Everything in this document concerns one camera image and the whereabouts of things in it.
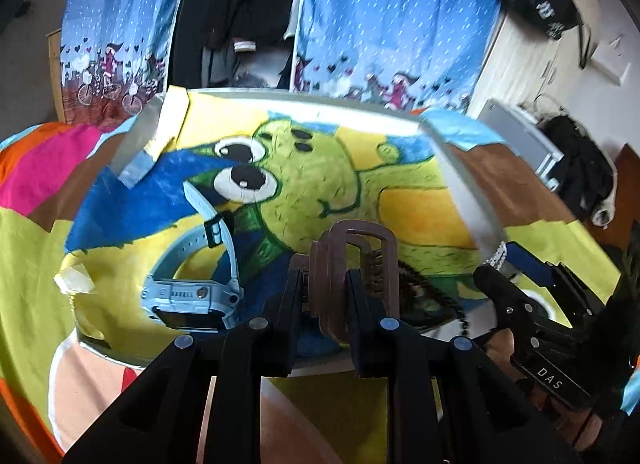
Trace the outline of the light blue smart watch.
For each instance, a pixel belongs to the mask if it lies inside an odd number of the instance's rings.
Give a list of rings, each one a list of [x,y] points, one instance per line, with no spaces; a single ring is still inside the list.
[[[230,329],[238,323],[236,307],[244,298],[239,264],[233,242],[232,213],[220,213],[194,185],[183,183],[188,203],[202,222],[179,236],[158,258],[145,276],[141,290],[141,308],[154,322],[167,325],[166,314],[188,320],[203,320],[210,315]],[[178,280],[181,266],[203,249],[223,246],[229,259],[229,281]]]

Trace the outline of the brown hair claw clip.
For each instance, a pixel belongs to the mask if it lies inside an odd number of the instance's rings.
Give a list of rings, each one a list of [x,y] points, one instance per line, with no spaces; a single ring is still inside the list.
[[[397,239],[381,224],[337,221],[288,267],[302,273],[303,308],[337,343],[350,343],[377,314],[400,316]]]

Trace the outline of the black clothes pile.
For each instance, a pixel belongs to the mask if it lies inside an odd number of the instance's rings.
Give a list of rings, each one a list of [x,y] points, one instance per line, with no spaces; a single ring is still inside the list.
[[[617,169],[588,130],[567,115],[556,115],[541,131],[563,154],[549,175],[559,182],[556,194],[576,219],[606,228],[615,217]]]

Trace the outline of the grey white storage box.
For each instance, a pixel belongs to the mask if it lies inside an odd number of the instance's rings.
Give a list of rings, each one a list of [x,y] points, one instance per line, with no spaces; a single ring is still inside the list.
[[[558,190],[560,182],[551,171],[564,155],[537,127],[533,115],[518,106],[490,98],[478,120],[497,132],[551,192]]]

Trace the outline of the white tray with cartoon towel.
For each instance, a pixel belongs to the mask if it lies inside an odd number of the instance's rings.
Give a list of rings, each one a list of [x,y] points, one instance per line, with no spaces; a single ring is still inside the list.
[[[145,276],[202,222],[184,196],[186,181],[232,213],[244,291],[236,325],[284,290],[294,255],[309,253],[335,222],[362,220],[397,239],[401,320],[427,331],[457,317],[469,329],[466,313],[483,296],[472,280],[480,264],[468,214],[475,193],[452,190],[464,145],[448,125],[462,115],[434,110],[421,127],[385,109],[299,94],[173,86],[142,116],[156,121],[155,132],[131,119],[126,135],[99,147],[73,181],[84,197],[62,270],[84,280],[70,301],[79,337],[99,354],[146,366],[183,332],[228,331],[211,315],[166,314],[163,325],[141,308]],[[228,282],[224,247],[201,250],[176,278]]]

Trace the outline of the black hanging bag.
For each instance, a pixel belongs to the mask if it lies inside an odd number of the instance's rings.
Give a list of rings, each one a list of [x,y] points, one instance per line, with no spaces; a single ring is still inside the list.
[[[578,36],[578,66],[585,69],[591,44],[591,29],[582,19],[574,0],[498,0],[509,14],[518,16],[548,39],[559,41],[574,28]]]

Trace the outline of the colourful patchwork bed sheet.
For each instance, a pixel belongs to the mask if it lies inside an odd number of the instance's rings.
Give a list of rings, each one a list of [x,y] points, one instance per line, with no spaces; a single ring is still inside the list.
[[[1,424],[9,415],[47,463],[134,382],[136,366],[78,335],[75,291],[63,289],[65,242],[84,195],[85,161],[116,135],[90,124],[43,124],[1,143]],[[620,271],[565,204],[498,139],[474,138],[460,161],[506,237],[562,262],[602,300]],[[385,463],[386,384],[353,372],[262,381],[263,463]]]

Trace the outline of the right blue printed curtain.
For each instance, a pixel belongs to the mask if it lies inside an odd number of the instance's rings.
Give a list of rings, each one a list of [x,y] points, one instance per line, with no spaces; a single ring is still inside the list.
[[[399,112],[465,112],[497,0],[300,0],[290,87]]]

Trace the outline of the blue printed curtain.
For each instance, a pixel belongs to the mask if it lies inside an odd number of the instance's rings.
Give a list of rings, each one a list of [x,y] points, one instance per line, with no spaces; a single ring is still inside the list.
[[[66,0],[61,91],[69,124],[113,128],[166,89],[181,0]]]
[[[290,87],[399,112],[465,112],[497,0],[300,0]]]

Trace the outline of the dark hanging clothes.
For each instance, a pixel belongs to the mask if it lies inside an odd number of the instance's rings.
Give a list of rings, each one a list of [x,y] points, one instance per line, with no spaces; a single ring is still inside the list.
[[[181,0],[169,82],[185,88],[232,86],[240,55],[285,42],[294,0]]]

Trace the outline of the left blue printed curtain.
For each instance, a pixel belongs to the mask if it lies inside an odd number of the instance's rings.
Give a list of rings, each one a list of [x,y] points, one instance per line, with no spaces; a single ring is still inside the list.
[[[181,0],[66,0],[61,91],[69,124],[113,128],[166,89]]]

